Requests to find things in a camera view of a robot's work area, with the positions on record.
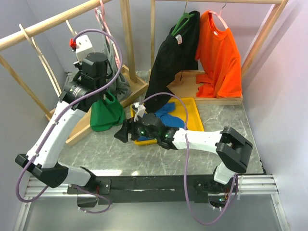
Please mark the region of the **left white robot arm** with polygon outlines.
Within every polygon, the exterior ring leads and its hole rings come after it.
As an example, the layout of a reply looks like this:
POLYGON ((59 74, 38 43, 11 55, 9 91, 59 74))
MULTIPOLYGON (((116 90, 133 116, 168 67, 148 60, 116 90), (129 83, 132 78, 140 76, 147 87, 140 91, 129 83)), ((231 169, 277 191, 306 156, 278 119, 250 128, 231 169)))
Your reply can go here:
POLYGON ((59 154, 77 125, 107 90, 105 86, 112 74, 107 73, 110 63, 101 52, 89 53, 79 64, 79 71, 64 87, 56 110, 36 144, 26 153, 18 154, 15 162, 25 167, 34 177, 51 188, 62 183, 78 185, 84 193, 96 189, 94 174, 83 167, 58 162, 59 154))

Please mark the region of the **green tank top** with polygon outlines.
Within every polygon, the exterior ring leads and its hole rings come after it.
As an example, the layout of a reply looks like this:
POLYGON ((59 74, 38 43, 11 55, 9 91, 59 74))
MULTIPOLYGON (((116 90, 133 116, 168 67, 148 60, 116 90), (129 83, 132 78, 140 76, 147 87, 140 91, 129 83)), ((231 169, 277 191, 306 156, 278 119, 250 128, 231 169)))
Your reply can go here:
POLYGON ((109 130, 111 127, 121 125, 124 119, 124 108, 110 91, 91 107, 90 127, 93 131, 109 130))

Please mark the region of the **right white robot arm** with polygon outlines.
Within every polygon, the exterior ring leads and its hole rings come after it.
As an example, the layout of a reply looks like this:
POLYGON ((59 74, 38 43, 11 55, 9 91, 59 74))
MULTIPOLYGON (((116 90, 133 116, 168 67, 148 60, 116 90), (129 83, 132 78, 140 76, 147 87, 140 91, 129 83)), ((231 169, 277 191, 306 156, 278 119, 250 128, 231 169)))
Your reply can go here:
POLYGON ((167 150, 193 149, 217 154, 221 163, 211 179, 212 189, 217 192, 223 191, 235 174, 246 173, 253 149, 252 143, 232 127, 212 132, 185 130, 164 125, 152 113, 125 119, 114 137, 123 143, 146 137, 167 150))

